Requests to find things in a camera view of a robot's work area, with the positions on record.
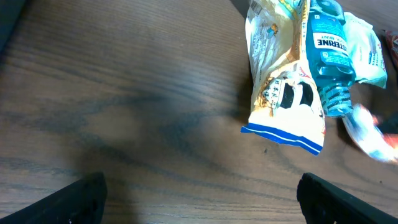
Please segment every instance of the wood grain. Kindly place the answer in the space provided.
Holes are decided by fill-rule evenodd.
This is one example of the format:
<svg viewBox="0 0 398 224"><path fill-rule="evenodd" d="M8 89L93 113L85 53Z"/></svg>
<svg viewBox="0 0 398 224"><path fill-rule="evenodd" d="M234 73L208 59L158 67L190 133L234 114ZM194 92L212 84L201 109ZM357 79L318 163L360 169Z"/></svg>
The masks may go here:
<svg viewBox="0 0 398 224"><path fill-rule="evenodd" d="M398 30L395 0L341 3L378 34ZM304 172L398 217L398 168L354 147L341 122L327 120L318 157L239 133L252 85L245 7L31 1L1 58L0 217L99 170L103 223L304 222ZM397 74L384 54L387 90L351 92L388 115Z"/></svg>

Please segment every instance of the crumpled plastic bag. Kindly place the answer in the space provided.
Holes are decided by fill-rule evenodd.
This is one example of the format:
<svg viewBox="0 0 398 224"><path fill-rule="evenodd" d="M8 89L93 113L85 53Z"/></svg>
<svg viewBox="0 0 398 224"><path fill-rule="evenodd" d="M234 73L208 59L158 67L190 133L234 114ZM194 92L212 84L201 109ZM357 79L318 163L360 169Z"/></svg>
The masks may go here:
<svg viewBox="0 0 398 224"><path fill-rule="evenodd" d="M380 129L388 130L383 126L391 122L396 129L396 117L378 127L379 121L368 109L355 105L354 110L343 118L343 122L351 139L369 157L380 162L398 164L398 135L383 133Z"/></svg>
<svg viewBox="0 0 398 224"><path fill-rule="evenodd" d="M251 0L246 40L253 77L251 114L242 133L318 155L325 115L305 51L310 0Z"/></svg>
<svg viewBox="0 0 398 224"><path fill-rule="evenodd" d="M386 88L386 65L373 26L350 12L344 12L344 17L347 52L354 64L356 81Z"/></svg>

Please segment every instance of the blue stripe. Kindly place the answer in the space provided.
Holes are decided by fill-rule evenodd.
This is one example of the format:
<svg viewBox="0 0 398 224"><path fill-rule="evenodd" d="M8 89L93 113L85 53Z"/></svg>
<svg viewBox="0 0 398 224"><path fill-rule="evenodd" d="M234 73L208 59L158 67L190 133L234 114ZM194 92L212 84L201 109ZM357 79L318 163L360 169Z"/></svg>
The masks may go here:
<svg viewBox="0 0 398 224"><path fill-rule="evenodd" d="M300 146L316 156L319 154L323 147L315 142L308 140L303 136L296 136L277 128L267 127L259 124L249 123L247 126L243 126L241 129L241 133L255 133L279 144Z"/></svg>

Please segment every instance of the black object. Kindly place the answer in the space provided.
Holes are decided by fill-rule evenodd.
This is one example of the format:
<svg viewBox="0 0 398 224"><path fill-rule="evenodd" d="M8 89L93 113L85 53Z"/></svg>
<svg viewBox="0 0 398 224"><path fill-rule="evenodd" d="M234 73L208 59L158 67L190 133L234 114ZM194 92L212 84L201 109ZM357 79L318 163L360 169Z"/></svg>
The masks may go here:
<svg viewBox="0 0 398 224"><path fill-rule="evenodd" d="M298 183L297 200L308 224L398 223L398 219L311 173L305 173Z"/></svg>
<svg viewBox="0 0 398 224"><path fill-rule="evenodd" d="M104 213L106 194L104 175L91 174L0 219L0 224L99 224Z"/></svg>
<svg viewBox="0 0 398 224"><path fill-rule="evenodd" d="M300 105L305 104L311 107L313 102L313 91L310 84L300 82L299 85L303 86L303 97L301 98Z"/></svg>
<svg viewBox="0 0 398 224"><path fill-rule="evenodd" d="M285 83L284 95L282 97L282 101L280 102L280 107L289 109L292 107L294 99L294 90L293 87L287 83Z"/></svg>
<svg viewBox="0 0 398 224"><path fill-rule="evenodd" d="M0 52L18 20L25 0L0 0Z"/></svg>

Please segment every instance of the blue bottle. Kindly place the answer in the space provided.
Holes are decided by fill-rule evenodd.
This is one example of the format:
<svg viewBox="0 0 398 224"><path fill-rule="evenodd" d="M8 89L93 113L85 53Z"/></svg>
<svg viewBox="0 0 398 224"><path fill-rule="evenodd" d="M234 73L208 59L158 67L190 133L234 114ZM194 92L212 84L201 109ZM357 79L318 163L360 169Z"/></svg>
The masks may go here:
<svg viewBox="0 0 398 224"><path fill-rule="evenodd" d="M334 0L311 0L308 16L307 58L323 110L331 117L349 113L349 87L355 82L348 57L343 8Z"/></svg>

